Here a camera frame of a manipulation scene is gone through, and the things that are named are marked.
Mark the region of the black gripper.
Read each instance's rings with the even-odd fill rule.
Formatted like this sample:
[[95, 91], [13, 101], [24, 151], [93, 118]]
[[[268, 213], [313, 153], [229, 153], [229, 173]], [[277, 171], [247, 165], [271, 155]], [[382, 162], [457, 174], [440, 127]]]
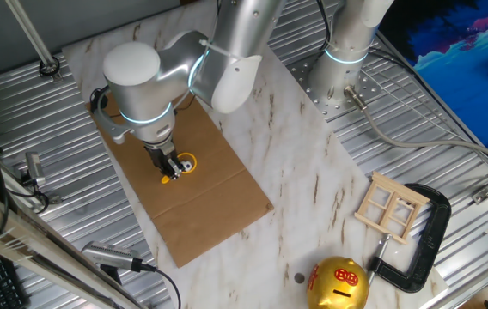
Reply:
[[182, 165], [177, 158], [173, 138], [167, 137], [160, 142], [144, 142], [144, 148], [161, 173], [168, 179], [178, 179], [183, 172]]

